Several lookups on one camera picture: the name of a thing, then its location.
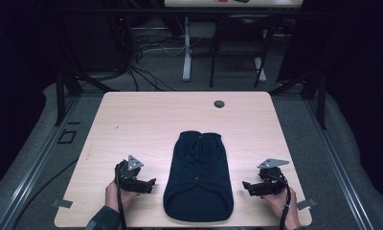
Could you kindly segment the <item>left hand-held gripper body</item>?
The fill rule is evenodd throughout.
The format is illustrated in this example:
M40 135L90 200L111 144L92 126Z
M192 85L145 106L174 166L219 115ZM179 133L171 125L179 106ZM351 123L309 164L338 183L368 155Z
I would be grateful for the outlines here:
M127 192L137 193L141 188L148 187L147 182L138 180L137 175L143 167L133 155L129 155L127 160L123 160L115 167L115 183L117 186Z

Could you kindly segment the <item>grey metal floor rail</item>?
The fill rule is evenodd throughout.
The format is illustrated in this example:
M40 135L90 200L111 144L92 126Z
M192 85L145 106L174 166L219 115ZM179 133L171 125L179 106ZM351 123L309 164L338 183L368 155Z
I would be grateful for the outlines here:
M325 145L327 150L327 160L334 172L340 189L359 230L375 230L358 193L349 179L348 173L328 135L327 130L323 129L318 122L315 105L312 101L304 101L304 105Z
M56 138L62 133L66 119L74 111L79 100L79 97L68 99L64 109L65 115L57 126L56 102L46 102L27 142L0 181L0 230L11 230L50 157Z

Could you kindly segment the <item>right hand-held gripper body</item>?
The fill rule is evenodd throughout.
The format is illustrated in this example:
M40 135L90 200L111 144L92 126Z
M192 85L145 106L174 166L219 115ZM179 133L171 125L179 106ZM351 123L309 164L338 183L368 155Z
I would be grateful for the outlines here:
M287 187L287 179L280 169L280 166L287 164L286 160L268 158L257 165L261 179L257 191L259 196L277 195Z

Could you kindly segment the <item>black metal chair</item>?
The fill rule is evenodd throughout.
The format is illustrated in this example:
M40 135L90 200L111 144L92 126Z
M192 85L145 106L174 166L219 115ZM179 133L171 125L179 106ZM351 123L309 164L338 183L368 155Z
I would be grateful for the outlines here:
M231 15L215 25L211 54L210 87L216 71L254 71L260 82L274 32L282 20L272 15Z

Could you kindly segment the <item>person's left hand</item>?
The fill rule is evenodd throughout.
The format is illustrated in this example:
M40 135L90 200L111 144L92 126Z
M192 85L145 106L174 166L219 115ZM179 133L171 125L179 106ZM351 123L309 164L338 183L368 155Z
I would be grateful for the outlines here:
M117 194L121 192L121 202L118 201ZM122 189L118 189L114 182L111 182L105 188L105 202L104 205L111 208L112 210L119 212L119 205L122 205L123 210L127 210L132 201L138 196L133 192L127 192Z

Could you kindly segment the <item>dark navy hooded garment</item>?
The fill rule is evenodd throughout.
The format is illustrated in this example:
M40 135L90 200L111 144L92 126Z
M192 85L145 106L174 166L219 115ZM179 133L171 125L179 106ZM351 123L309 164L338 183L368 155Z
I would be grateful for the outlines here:
M222 221L231 216L234 197L219 134L184 131L179 135L163 204L169 217L182 221Z

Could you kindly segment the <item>black metal stand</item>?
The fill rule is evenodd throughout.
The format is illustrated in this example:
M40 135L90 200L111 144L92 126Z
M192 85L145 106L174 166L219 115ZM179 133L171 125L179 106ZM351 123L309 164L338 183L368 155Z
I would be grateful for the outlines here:
M57 116L55 126L60 126L66 118L67 108L65 102L65 91L73 97L80 97L83 89L79 80L84 80L103 92L117 92L98 80L86 74L79 64L73 43L68 35L68 31L57 22L50 22L53 35L52 39L57 47L58 74L56 76L56 107Z
M289 80L282 86L272 90L270 94L272 96L279 95L294 85L303 82L304 86L300 96L303 100L312 100L316 96L316 120L322 129L326 129L327 70L328 65L326 63L319 63L314 69L307 71L294 80Z

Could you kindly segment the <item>person's right hand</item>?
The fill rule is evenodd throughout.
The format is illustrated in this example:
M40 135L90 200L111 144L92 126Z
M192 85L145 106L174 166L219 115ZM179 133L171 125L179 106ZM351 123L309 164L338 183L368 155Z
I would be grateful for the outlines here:
M288 212L283 218L283 210L286 207L287 192L290 192L290 203ZM284 189L277 195L265 195L263 199L268 202L273 214L276 217L283 219L282 230L297 230L302 226L298 217L296 192L293 189Z

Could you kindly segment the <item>grey metal table bracket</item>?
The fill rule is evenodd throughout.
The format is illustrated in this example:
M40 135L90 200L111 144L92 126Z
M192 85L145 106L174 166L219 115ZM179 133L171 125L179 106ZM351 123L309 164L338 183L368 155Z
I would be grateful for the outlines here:
M312 206L315 206L316 204L317 202L313 198L310 198L310 199L306 199L306 200L298 202L297 207L299 210L310 209Z
M53 207L56 207L56 208L62 207L67 209L70 209L72 204L73 204L72 201L65 200L65 199L54 199L51 203Z

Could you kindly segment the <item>white desk with legs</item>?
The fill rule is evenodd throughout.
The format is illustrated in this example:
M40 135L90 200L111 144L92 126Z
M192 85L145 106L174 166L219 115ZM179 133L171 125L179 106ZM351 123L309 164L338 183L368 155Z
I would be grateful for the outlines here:
M220 10L224 8L226 10L242 8L248 9L288 9L296 10L302 6L304 0L164 0L165 6L170 8L186 9L186 8L198 8L198 9L215 9ZM183 81L189 81L191 79L192 70L192 50L191 50L191 38L208 38L214 34L214 22L197 22L190 21L185 16L184 26L184 38L185 38L185 59L183 70Z

